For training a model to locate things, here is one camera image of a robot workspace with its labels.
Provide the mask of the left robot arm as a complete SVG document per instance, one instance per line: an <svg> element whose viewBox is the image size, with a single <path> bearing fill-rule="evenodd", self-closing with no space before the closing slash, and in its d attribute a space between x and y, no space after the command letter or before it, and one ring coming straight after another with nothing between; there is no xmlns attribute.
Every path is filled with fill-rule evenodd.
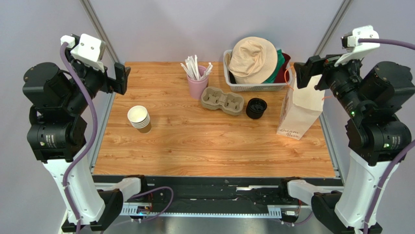
<svg viewBox="0 0 415 234"><path fill-rule="evenodd" d="M87 123L81 115L88 103L67 74L52 62L24 74L22 91L32 103L27 140L64 197L68 218L62 231L78 233L89 226L103 232L120 215L124 202L147 187L147 181L143 175L129 175L102 190L94 185L86 157L71 166L78 152L86 149Z"/></svg>

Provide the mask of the cardboard cup carrier tray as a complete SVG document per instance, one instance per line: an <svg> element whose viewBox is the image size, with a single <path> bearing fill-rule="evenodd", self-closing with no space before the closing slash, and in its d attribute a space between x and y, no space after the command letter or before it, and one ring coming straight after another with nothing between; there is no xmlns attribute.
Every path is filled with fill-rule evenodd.
<svg viewBox="0 0 415 234"><path fill-rule="evenodd" d="M244 98L236 93L225 93L216 87L207 87L201 95L201 105L209 110L221 109L224 113L238 116L244 108Z"/></svg>

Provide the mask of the stack of paper cups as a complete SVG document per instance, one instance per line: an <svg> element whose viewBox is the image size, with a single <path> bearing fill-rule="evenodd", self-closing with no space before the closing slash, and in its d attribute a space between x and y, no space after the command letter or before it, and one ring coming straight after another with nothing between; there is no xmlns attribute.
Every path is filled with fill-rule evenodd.
<svg viewBox="0 0 415 234"><path fill-rule="evenodd" d="M150 115L144 106L137 105L132 107L127 113L127 118L132 127L142 134L147 134L152 129Z"/></svg>

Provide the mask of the white paper takeout bag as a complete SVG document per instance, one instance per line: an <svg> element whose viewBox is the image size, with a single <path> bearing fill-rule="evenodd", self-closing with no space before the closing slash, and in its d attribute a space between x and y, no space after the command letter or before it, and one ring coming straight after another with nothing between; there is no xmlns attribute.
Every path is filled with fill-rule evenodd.
<svg viewBox="0 0 415 234"><path fill-rule="evenodd" d="M325 91L315 90L321 75L313 76L305 88L298 89L296 79L288 85L283 100L277 134L299 140L323 112Z"/></svg>

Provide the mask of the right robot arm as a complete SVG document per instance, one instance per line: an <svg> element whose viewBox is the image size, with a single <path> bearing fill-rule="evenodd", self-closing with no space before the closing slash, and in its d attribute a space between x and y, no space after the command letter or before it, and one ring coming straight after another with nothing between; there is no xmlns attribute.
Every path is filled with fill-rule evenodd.
<svg viewBox="0 0 415 234"><path fill-rule="evenodd" d="M319 76L315 89L331 90L349 116L350 166L343 191L322 189L300 177L281 180L280 199L308 204L317 220L335 234L379 234L376 211L390 175L415 145L396 113L415 93L407 66L377 63L362 78L360 59L339 65L339 55L310 57L294 64L296 86L305 88Z"/></svg>

